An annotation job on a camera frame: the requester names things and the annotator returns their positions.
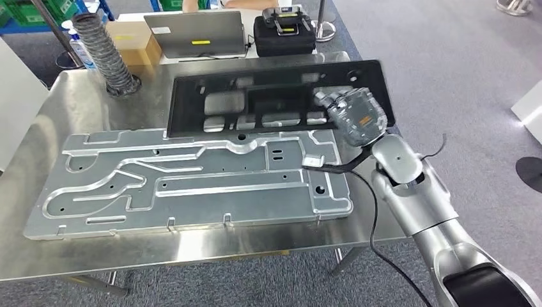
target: stainless steel table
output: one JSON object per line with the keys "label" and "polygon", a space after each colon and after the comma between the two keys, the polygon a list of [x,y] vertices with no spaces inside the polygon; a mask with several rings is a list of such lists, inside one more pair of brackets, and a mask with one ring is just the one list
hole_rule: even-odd
{"label": "stainless steel table", "polygon": [[[100,283],[81,275],[276,251],[367,245],[374,213],[373,200],[367,187],[351,177],[348,182],[354,210],[343,219],[59,241],[34,241],[22,235],[30,210],[66,137],[103,130],[165,127],[175,76],[348,60],[345,52],[335,52],[144,67],[144,73],[140,74],[142,89],[127,98],[108,96],[99,75],[92,72],[62,72],[11,164],[0,177],[0,281],[73,276],[70,277],[72,281],[122,295],[125,294],[123,289],[111,287],[114,274],[110,275],[111,283]],[[346,144],[338,145],[343,161],[359,153]],[[358,171],[368,177],[374,167],[374,160],[368,159]],[[380,208],[376,239],[404,239],[405,234],[387,206]],[[336,271],[342,270],[358,250],[354,248]]]}

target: person's arm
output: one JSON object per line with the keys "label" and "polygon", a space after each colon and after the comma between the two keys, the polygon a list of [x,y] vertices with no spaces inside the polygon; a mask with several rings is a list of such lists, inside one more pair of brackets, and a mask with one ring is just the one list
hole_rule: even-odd
{"label": "person's arm", "polygon": [[225,8],[248,8],[250,10],[265,10],[277,6],[279,6],[278,0],[229,0],[224,4]]}
{"label": "person's arm", "polygon": [[197,10],[197,0],[183,0],[183,13],[194,13]]}

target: metal plate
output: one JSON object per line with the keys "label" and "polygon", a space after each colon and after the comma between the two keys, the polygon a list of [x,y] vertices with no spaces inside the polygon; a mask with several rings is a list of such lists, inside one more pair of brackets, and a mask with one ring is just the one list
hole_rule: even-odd
{"label": "metal plate", "polygon": [[74,134],[64,144],[24,235],[52,240],[345,217],[331,130],[166,138],[164,129]]}

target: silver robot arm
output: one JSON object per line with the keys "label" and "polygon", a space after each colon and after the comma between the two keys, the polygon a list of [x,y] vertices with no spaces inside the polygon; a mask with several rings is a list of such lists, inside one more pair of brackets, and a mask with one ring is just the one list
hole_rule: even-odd
{"label": "silver robot arm", "polygon": [[468,235],[427,159],[392,134],[377,141],[372,153],[382,166],[371,176],[375,193],[414,238],[440,306],[542,306],[526,282]]}
{"label": "silver robot arm", "polygon": [[441,307],[540,306],[526,282],[484,251],[459,224],[450,192],[427,159],[405,140],[387,134],[384,111],[367,88],[315,96],[327,108],[346,141],[362,154],[343,166],[318,168],[333,173],[352,170],[372,154],[377,161],[371,181],[408,236],[414,238],[428,266]]}

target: black bag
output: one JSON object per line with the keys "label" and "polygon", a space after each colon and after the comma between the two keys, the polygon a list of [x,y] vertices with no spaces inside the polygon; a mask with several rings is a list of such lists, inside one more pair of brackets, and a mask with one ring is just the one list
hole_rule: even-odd
{"label": "black bag", "polygon": [[298,35],[279,36],[277,28],[267,28],[262,16],[254,19],[254,43],[259,57],[287,56],[291,54],[311,54],[316,48],[316,31],[309,23],[312,31],[299,24]]}

